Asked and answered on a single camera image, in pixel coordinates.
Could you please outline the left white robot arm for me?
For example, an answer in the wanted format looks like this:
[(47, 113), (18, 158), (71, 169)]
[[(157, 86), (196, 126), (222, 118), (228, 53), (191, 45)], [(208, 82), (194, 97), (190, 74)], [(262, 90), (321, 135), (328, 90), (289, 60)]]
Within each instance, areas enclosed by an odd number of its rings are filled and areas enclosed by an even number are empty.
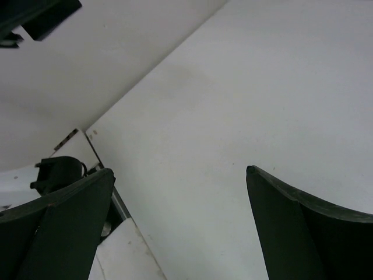
[(24, 41), (16, 30), (41, 42), (81, 8), (80, 1), (1, 1), (1, 211), (67, 185), (66, 165), (50, 154), (66, 132), (77, 131), (44, 109), (31, 89), (5, 82), (35, 71), (25, 59), (16, 61)]

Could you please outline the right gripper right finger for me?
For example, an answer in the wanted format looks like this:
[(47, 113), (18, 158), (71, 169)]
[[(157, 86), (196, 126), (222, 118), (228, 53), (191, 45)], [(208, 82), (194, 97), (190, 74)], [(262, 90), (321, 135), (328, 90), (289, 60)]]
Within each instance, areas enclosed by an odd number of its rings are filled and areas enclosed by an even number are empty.
[(372, 215), (327, 202), (247, 167), (269, 279), (372, 279)]

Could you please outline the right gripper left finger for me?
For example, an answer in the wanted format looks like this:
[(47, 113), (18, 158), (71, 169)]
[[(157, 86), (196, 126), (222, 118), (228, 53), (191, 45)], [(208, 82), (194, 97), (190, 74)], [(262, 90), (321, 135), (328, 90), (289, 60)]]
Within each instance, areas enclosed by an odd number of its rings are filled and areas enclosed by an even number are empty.
[(113, 171), (102, 169), (2, 211), (1, 279), (87, 279), (113, 187)]

